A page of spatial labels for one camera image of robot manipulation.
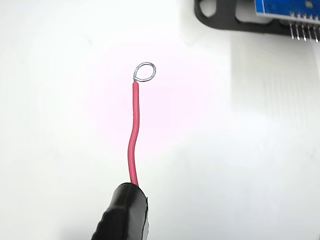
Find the black mounting frame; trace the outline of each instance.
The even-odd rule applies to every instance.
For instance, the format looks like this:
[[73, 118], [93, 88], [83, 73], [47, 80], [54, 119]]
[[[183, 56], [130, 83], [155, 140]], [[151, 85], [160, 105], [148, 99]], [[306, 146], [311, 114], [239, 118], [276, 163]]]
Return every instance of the black mounting frame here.
[[[216, 0], [216, 12], [213, 16], [209, 17], [203, 14], [200, 8], [201, 1], [194, 0], [194, 13], [197, 19], [208, 27], [221, 30], [291, 36], [289, 23], [287, 25], [282, 24], [278, 19], [273, 19], [267, 24], [247, 23], [237, 20], [237, 0]], [[298, 32], [300, 36], [303, 35], [301, 27], [298, 28]]]

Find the wire loop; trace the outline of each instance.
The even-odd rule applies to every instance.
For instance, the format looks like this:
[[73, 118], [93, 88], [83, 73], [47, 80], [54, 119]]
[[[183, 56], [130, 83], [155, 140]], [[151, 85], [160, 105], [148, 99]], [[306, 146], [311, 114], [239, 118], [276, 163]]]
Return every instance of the wire loop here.
[[[142, 66], [145, 66], [145, 65], [149, 65], [149, 66], [151, 66], [151, 67], [153, 68], [153, 73], [152, 73], [152, 75], [151, 75], [150, 77], [144, 78], [144, 79], [138, 78], [138, 77], [137, 77], [138, 70], [139, 70]], [[143, 63], [139, 64], [139, 65], [135, 68], [134, 73], [133, 73], [133, 81], [134, 81], [134, 82], [137, 82], [137, 81], [138, 81], [138, 82], [148, 82], [148, 81], [150, 81], [151, 79], [153, 79], [155, 75], [156, 75], [156, 66], [155, 66], [153, 63], [151, 63], [151, 62], [143, 62]]]

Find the black plastic grip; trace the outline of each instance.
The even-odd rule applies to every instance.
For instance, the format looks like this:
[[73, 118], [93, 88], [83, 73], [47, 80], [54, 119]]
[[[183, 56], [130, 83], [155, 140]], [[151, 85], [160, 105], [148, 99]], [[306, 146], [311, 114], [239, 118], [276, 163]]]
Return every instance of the black plastic grip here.
[[92, 240], [145, 240], [148, 228], [145, 194], [138, 186], [123, 183], [114, 191]]

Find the red wire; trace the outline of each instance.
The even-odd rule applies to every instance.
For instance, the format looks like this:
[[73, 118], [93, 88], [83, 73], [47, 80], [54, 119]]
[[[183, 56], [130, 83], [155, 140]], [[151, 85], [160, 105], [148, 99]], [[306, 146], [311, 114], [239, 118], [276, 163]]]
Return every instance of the red wire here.
[[134, 82], [133, 89], [133, 127], [128, 147], [128, 166], [131, 183], [139, 186], [135, 162], [135, 147], [139, 132], [140, 111], [139, 111], [139, 84]]

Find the white surface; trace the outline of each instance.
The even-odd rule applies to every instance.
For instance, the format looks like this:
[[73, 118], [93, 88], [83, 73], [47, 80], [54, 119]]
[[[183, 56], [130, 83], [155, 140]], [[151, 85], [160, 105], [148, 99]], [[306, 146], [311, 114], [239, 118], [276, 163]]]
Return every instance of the white surface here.
[[192, 0], [2, 1], [0, 238], [88, 240], [136, 162], [150, 240], [315, 240], [320, 45], [210, 29]]

